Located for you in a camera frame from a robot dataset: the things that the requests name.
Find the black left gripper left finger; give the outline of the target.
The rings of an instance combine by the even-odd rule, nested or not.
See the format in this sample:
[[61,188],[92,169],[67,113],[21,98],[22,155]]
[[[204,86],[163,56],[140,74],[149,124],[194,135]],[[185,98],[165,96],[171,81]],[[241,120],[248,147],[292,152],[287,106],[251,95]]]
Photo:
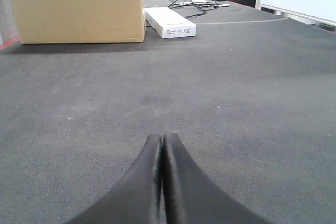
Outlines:
[[159,223],[161,150],[161,136],[149,135],[116,185],[68,223]]

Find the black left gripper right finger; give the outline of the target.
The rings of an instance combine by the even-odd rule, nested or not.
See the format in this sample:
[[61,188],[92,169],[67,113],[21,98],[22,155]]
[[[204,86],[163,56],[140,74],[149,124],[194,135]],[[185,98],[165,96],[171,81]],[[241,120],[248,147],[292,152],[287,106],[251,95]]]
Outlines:
[[167,223],[268,223],[227,195],[198,167],[176,133],[162,146]]

